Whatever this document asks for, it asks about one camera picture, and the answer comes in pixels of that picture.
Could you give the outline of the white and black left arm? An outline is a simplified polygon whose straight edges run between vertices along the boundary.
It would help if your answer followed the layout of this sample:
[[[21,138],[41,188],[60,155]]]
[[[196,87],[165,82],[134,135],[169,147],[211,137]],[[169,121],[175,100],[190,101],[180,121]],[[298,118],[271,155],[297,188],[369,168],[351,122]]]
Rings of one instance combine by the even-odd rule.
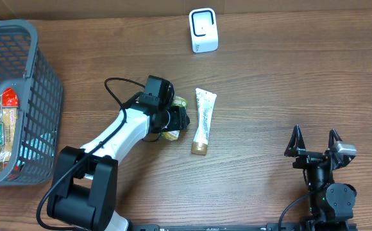
[[[115,210],[119,164],[149,134],[184,130],[189,123],[185,107],[160,108],[136,93],[93,141],[60,152],[47,215],[66,223],[65,230],[129,230],[129,220]]]

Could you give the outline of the white tube with gold cap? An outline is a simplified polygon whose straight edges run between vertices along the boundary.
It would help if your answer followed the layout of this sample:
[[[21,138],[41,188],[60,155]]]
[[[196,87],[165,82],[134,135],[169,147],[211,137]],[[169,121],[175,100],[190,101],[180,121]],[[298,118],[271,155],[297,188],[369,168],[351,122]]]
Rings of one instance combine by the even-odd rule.
[[[206,155],[210,137],[212,114],[217,94],[196,88],[196,101],[198,108],[198,128],[193,139],[191,153]]]

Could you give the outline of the green snack packet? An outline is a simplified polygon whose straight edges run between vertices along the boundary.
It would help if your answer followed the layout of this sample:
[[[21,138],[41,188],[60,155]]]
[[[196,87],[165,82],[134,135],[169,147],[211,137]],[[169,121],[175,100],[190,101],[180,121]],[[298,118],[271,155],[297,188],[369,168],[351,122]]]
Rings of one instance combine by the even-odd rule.
[[[180,106],[187,108],[188,101],[182,97],[176,96],[174,98],[174,101],[172,103],[172,106]],[[175,141],[179,138],[180,136],[180,131],[175,130],[175,131],[170,131],[170,132],[164,132],[162,134],[162,137],[169,140],[169,141]]]

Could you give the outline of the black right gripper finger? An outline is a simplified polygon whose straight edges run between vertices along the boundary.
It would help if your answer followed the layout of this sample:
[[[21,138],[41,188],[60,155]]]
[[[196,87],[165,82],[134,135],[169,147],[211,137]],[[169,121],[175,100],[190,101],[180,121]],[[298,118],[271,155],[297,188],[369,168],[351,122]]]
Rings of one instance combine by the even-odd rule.
[[[294,126],[290,141],[286,147],[284,155],[286,157],[300,157],[306,152],[305,143],[301,133],[300,126]]]
[[[338,151],[339,145],[342,144],[342,139],[340,138],[337,131],[333,128],[329,132],[329,139],[328,139],[328,150],[330,151]]]

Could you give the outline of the orange spaghetti packet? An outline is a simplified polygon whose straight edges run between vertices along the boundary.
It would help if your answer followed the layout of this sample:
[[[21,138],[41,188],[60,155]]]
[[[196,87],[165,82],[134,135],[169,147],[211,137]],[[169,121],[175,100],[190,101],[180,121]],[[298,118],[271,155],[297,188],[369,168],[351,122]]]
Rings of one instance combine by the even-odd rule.
[[[19,99],[12,88],[0,94],[0,172],[7,166],[13,148]]]

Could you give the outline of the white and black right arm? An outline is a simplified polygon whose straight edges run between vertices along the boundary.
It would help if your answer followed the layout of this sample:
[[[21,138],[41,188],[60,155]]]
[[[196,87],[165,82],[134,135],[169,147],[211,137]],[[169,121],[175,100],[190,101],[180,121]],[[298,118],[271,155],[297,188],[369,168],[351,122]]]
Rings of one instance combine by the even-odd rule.
[[[284,155],[294,157],[294,169],[300,169],[308,193],[289,204],[278,220],[283,228],[283,218],[295,204],[308,199],[310,215],[293,225],[293,230],[356,230],[348,220],[353,218],[357,190],[350,184],[337,183],[334,171],[346,167],[357,154],[353,144],[344,142],[335,129],[331,129],[328,147],[324,152],[306,149],[300,126],[294,126]]]

